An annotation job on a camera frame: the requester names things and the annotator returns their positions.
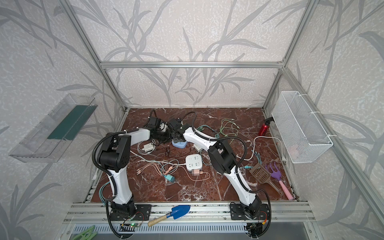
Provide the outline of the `small white charger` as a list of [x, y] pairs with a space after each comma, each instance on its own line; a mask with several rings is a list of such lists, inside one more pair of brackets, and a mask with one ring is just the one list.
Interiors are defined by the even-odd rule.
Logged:
[[143, 146], [142, 150], [146, 153], [152, 152], [156, 148], [152, 143]]

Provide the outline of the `white power strip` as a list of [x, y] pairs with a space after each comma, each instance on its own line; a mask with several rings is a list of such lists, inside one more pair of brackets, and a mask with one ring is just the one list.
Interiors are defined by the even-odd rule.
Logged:
[[186, 168], [189, 172], [201, 170], [203, 168], [203, 161], [200, 154], [186, 156]]

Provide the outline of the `teal plug adapter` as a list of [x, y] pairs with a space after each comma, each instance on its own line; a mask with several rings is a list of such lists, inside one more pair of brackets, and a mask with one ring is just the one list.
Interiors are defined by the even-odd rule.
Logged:
[[165, 179], [166, 179], [168, 182], [170, 182], [170, 183], [174, 183], [175, 180], [176, 180], [175, 177], [172, 176], [172, 175], [165, 175], [164, 177], [165, 177]]

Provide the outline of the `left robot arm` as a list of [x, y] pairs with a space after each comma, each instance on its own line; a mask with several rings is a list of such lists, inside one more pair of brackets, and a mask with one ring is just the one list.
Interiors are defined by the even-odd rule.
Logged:
[[96, 143], [92, 151], [92, 162], [110, 180], [113, 196], [108, 199], [115, 205], [127, 205], [133, 200], [130, 190], [127, 165], [131, 146], [149, 140], [167, 141], [170, 134], [167, 123], [157, 117], [149, 117], [141, 128], [109, 133]]

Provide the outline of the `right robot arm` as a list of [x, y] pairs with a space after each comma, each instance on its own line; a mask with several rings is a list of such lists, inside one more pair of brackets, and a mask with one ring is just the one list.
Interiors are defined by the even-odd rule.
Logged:
[[[176, 119], [170, 120], [167, 126], [174, 140], [193, 143], [208, 152], [214, 169], [230, 181], [238, 194], [245, 215], [251, 220], [255, 219], [262, 206], [262, 201], [258, 196], [260, 191], [251, 190], [239, 171], [239, 167], [247, 154], [246, 143], [238, 137], [214, 138], [208, 136], [189, 124], [183, 125]], [[237, 156], [228, 142], [229, 139], [238, 140], [244, 146], [244, 154], [239, 161], [237, 161]]]

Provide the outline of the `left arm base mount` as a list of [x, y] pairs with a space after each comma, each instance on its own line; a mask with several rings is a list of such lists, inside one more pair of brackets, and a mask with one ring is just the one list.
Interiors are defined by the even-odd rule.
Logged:
[[148, 221], [151, 215], [152, 205], [117, 205], [112, 204], [111, 221], [122, 221], [133, 218], [134, 221]]

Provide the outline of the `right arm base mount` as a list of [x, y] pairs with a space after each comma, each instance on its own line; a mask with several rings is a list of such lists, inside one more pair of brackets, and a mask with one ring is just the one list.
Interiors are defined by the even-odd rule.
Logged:
[[270, 208], [268, 204], [261, 204], [258, 211], [251, 213], [251, 211], [242, 204], [231, 202], [230, 205], [231, 220], [255, 220], [265, 221], [270, 218]]

